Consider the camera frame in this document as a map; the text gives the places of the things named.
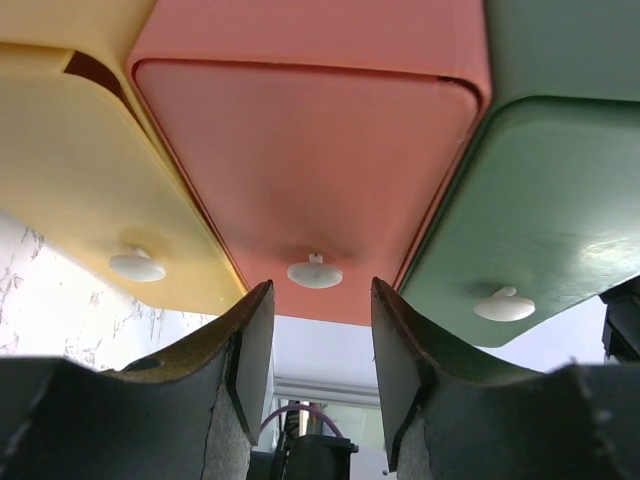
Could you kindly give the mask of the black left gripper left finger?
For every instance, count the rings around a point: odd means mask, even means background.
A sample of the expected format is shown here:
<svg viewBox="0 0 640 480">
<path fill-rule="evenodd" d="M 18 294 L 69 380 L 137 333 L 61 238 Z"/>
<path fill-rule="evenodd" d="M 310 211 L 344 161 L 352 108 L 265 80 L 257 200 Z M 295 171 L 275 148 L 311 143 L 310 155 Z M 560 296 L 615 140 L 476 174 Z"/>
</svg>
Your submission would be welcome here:
<svg viewBox="0 0 640 480">
<path fill-rule="evenodd" d="M 263 416 L 274 327 L 265 281 L 120 371 L 1 361 L 5 479 L 243 479 Z"/>
</svg>

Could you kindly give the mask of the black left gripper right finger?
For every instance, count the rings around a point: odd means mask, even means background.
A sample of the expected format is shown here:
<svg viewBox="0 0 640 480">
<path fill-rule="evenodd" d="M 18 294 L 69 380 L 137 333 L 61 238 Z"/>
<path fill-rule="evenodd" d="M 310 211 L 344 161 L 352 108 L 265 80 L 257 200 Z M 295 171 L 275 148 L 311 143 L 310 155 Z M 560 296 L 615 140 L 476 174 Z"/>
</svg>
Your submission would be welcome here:
<svg viewBox="0 0 640 480">
<path fill-rule="evenodd" d="M 401 479 L 635 479 L 639 367 L 549 373 L 496 358 L 381 279 L 371 327 L 389 470 Z"/>
</svg>

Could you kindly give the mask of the green drawer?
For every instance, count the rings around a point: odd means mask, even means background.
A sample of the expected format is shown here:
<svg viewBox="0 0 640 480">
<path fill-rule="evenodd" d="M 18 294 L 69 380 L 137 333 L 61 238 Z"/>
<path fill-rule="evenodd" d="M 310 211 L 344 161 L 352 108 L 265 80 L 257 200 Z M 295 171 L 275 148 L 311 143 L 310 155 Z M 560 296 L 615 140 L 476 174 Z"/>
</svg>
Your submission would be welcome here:
<svg viewBox="0 0 640 480">
<path fill-rule="evenodd" d="M 491 119 L 401 294 L 499 347 L 638 272 L 638 105 L 538 97 Z"/>
</svg>

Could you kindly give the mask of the coral drawer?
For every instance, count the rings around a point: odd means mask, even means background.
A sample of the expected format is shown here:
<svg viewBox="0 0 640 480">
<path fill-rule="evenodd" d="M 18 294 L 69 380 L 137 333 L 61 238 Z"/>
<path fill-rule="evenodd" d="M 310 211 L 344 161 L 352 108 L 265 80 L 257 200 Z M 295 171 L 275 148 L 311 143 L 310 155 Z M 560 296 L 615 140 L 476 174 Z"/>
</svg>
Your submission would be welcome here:
<svg viewBox="0 0 640 480">
<path fill-rule="evenodd" d="M 370 321 L 478 105 L 455 82 L 364 70 L 147 60 L 135 81 L 248 284 L 279 314 Z"/>
</svg>

